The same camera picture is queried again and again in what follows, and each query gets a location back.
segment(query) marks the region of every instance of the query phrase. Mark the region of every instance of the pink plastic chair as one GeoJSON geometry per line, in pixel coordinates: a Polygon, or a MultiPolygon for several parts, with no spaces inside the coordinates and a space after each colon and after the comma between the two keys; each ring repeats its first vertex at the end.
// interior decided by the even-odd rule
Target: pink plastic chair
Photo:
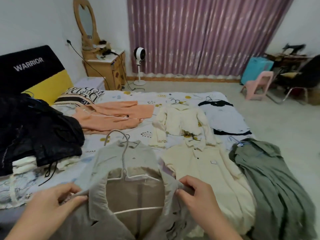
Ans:
{"type": "Polygon", "coordinates": [[[264,96],[266,96],[268,88],[272,82],[273,78],[273,72],[261,72],[258,78],[254,81],[247,81],[245,85],[242,87],[241,91],[243,91],[244,88],[247,89],[247,95],[245,97],[246,100],[256,100],[256,99],[262,99],[264,96]],[[256,94],[256,90],[262,88],[263,93],[262,94],[256,94]]]}

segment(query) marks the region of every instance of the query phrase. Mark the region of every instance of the chair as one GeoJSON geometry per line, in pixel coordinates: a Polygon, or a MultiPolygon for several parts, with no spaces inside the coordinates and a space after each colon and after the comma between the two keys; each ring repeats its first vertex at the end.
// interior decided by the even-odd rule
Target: chair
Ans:
{"type": "Polygon", "coordinates": [[[293,72],[290,75],[280,74],[274,83],[286,89],[286,96],[281,101],[275,101],[268,96],[275,103],[282,104],[295,88],[305,91],[305,102],[308,103],[308,89],[315,88],[320,83],[320,55],[315,56],[295,75],[293,72]]]}
{"type": "Polygon", "coordinates": [[[247,81],[245,85],[242,87],[242,92],[245,88],[247,90],[247,95],[245,97],[246,100],[252,100],[252,99],[262,99],[264,96],[266,96],[268,88],[272,82],[273,78],[273,72],[261,72],[260,75],[256,80],[253,81],[247,81]],[[262,88],[263,93],[262,94],[256,94],[255,92],[262,88]]]}

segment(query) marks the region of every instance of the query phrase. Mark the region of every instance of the floor fan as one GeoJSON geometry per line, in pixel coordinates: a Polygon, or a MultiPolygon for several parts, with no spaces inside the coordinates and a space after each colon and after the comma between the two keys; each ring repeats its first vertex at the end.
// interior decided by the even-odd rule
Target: floor fan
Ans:
{"type": "Polygon", "coordinates": [[[136,59],[137,65],[138,65],[138,77],[139,77],[139,80],[135,80],[133,82],[133,84],[136,86],[143,86],[146,84],[146,81],[141,80],[141,78],[140,78],[140,64],[146,57],[146,50],[142,47],[137,47],[134,49],[133,54],[134,54],[134,57],[136,59]]]}

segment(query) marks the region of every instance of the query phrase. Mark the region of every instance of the black and yellow headboard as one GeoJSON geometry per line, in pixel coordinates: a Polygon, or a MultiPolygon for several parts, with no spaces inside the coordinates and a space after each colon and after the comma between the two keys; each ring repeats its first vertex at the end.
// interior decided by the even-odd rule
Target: black and yellow headboard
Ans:
{"type": "Polygon", "coordinates": [[[0,92],[30,91],[48,104],[72,87],[72,81],[48,45],[0,56],[0,92]]]}

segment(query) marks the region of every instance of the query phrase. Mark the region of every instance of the wooden mirror frame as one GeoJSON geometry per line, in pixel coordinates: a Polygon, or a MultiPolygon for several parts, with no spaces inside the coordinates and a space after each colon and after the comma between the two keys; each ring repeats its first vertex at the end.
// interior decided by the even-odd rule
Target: wooden mirror frame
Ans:
{"type": "Polygon", "coordinates": [[[94,11],[90,5],[90,2],[88,0],[73,0],[73,10],[74,10],[74,15],[75,19],[77,21],[78,27],[80,29],[80,32],[82,34],[82,41],[83,41],[83,46],[89,46],[93,48],[93,44],[98,45],[100,38],[97,33],[97,25],[96,25],[96,19],[94,17],[94,11]],[[82,9],[85,9],[88,7],[91,19],[92,19],[92,40],[88,39],[88,35],[85,31],[85,29],[82,26],[81,19],[80,19],[80,14],[79,14],[79,5],[82,7],[82,9]]]}

